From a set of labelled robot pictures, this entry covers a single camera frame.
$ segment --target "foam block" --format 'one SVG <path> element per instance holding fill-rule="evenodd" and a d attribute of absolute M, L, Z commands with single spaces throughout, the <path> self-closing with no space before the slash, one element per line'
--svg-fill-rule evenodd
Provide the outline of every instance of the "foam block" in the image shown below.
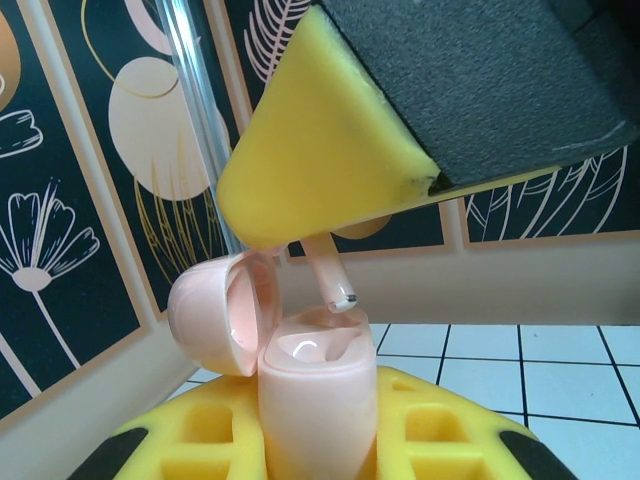
<path fill-rule="evenodd" d="M 637 51 L 581 1 L 313 6 L 220 178 L 226 221 L 266 250 L 632 142 Z"/>
<path fill-rule="evenodd" d="M 454 186 L 568 165 L 638 135 L 545 1 L 321 3 Z"/>

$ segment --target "yellow foam holder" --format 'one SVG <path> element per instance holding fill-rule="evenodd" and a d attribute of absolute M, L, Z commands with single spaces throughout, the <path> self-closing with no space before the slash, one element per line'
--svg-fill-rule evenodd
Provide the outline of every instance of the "yellow foam holder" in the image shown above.
<path fill-rule="evenodd" d="M 358 480 L 575 478 L 527 428 L 398 370 L 378 369 L 378 402 L 375 449 Z M 109 478 L 305 480 L 269 476 L 255 376 L 204 384 L 128 422 L 110 440 L 136 431 L 147 433 Z M 518 442 L 525 448 L 514 447 Z M 111 456 L 96 450 L 72 479 L 103 478 L 92 474 L 126 450 L 110 448 Z"/>

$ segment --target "earbud case lid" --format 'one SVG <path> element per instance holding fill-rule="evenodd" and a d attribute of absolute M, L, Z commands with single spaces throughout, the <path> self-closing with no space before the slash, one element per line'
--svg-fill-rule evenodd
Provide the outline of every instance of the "earbud case lid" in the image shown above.
<path fill-rule="evenodd" d="M 252 376 L 282 318 L 273 258 L 249 251 L 190 268 L 171 289 L 168 313 L 171 333 L 196 363 Z"/>

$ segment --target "white tile floor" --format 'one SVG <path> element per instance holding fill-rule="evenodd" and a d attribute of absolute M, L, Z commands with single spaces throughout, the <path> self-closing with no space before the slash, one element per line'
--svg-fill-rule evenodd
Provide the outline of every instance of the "white tile floor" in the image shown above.
<path fill-rule="evenodd" d="M 640 479 L 640 327 L 372 329 L 380 365 L 528 425 L 580 480 Z M 200 370 L 175 394 L 216 376 Z"/>

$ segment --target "tile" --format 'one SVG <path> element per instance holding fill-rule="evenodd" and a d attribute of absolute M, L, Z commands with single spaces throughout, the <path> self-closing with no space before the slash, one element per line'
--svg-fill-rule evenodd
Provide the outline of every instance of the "tile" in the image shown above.
<path fill-rule="evenodd" d="M 439 358 L 378 357 L 377 363 L 383 367 L 402 370 L 404 373 L 431 383 L 436 383 L 440 368 Z"/>
<path fill-rule="evenodd" d="M 373 323 L 370 325 L 371 335 L 373 335 L 373 343 L 376 347 L 380 345 L 380 341 L 384 336 L 384 332 L 387 331 L 388 326 L 388 323 Z"/>
<path fill-rule="evenodd" d="M 453 325 L 446 356 L 517 360 L 518 329 L 515 325 Z"/>
<path fill-rule="evenodd" d="M 611 363 L 596 327 L 523 325 L 525 360 Z"/>
<path fill-rule="evenodd" d="M 636 407 L 636 412 L 640 413 L 640 367 L 618 367 L 622 380 L 627 387 L 631 401 Z"/>
<path fill-rule="evenodd" d="M 633 422 L 612 365 L 525 363 L 529 413 Z"/>
<path fill-rule="evenodd" d="M 200 368 L 200 369 L 198 369 L 198 371 L 196 373 L 191 375 L 191 377 L 189 378 L 189 381 L 190 382 L 205 383 L 205 382 L 210 382 L 211 380 L 215 380 L 219 376 L 220 376 L 219 373 L 210 372 L 209 370 L 205 370 L 204 368 Z"/>
<path fill-rule="evenodd" d="M 391 325 L 380 353 L 440 357 L 447 325 Z"/>
<path fill-rule="evenodd" d="M 640 365 L 640 327 L 602 327 L 616 363 Z"/>
<path fill-rule="evenodd" d="M 200 384 L 199 384 L 199 383 L 185 382 L 185 383 L 183 383 L 182 385 L 180 385 L 180 386 L 178 387 L 178 389 L 177 389 L 175 392 L 173 392 L 169 398 L 167 398 L 167 400 L 166 400 L 166 401 L 169 401 L 169 400 L 171 400 L 172 398 L 175 398 L 175 397 L 177 397 L 178 395 L 181 395 L 181 394 L 183 394 L 183 393 L 185 393 L 185 392 L 188 392 L 189 390 L 192 390 L 192 389 L 194 389 L 194 388 L 196 388 L 196 387 L 199 387 L 199 386 L 200 386 Z"/>
<path fill-rule="evenodd" d="M 447 358 L 440 386 L 491 410 L 523 411 L 518 362 Z"/>
<path fill-rule="evenodd" d="M 640 429 L 529 417 L 529 427 L 580 480 L 637 480 Z"/>

